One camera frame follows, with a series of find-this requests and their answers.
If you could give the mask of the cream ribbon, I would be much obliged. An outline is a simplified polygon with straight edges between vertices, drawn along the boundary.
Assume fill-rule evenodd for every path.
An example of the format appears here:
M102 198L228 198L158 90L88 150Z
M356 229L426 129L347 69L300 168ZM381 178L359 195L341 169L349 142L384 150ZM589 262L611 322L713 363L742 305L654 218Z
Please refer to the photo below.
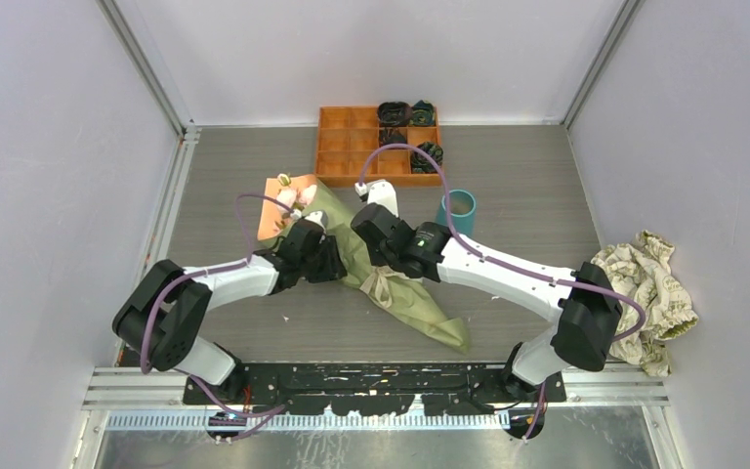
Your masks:
M388 266L374 267L369 276L358 288L369 299L384 310L388 310L394 300L390 291L390 278L407 279L405 274L394 271Z

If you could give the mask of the green wrapping paper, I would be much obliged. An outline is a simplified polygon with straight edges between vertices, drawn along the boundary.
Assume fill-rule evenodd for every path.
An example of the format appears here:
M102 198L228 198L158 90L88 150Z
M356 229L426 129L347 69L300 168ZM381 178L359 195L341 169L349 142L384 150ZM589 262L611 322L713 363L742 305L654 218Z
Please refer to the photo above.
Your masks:
M365 243L350 227L354 212L319 180L316 197L306 214L315 210L328 214L327 232L337 239L339 254L347 270L340 283L361 292L358 288L374 266L370 264ZM460 353L469 351L470 332L464 321L449 318L420 280L393 277L389 282L394 300L392 306L386 311L369 299L375 306L443 345Z

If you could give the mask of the pink flowers bunch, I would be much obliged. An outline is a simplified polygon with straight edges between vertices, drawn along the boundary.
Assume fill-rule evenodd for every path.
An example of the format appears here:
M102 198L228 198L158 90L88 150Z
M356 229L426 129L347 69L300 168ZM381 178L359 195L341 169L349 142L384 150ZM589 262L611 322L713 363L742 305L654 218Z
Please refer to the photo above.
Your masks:
M287 173L280 173L276 180L279 189L275 199L285 206L303 209L315 199L317 177L314 175L291 176Z

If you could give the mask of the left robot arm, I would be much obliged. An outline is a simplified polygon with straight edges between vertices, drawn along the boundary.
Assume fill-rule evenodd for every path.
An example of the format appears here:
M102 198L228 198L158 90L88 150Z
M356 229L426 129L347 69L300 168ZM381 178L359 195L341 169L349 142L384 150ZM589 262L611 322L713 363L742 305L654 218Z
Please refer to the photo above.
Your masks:
M247 259L206 268L157 262L114 317L112 330L148 367L196 377L212 396L231 404L244 394L245 368L234 354L200 337L206 314L280 293L299 280L324 283L346 274L336 237L319 223L302 220Z

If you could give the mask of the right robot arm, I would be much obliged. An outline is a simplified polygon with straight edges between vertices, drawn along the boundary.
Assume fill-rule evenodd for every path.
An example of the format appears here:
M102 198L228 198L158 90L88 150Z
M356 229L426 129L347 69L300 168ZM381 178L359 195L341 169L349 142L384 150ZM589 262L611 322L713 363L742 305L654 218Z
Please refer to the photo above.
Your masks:
M503 387L513 400L529 400L548 377L570 366L604 369L622 308L602 268L590 262L577 269L535 264L434 222L412 228L379 204L358 211L351 228L375 266L472 287L549 322L546 331L516 346L507 359Z

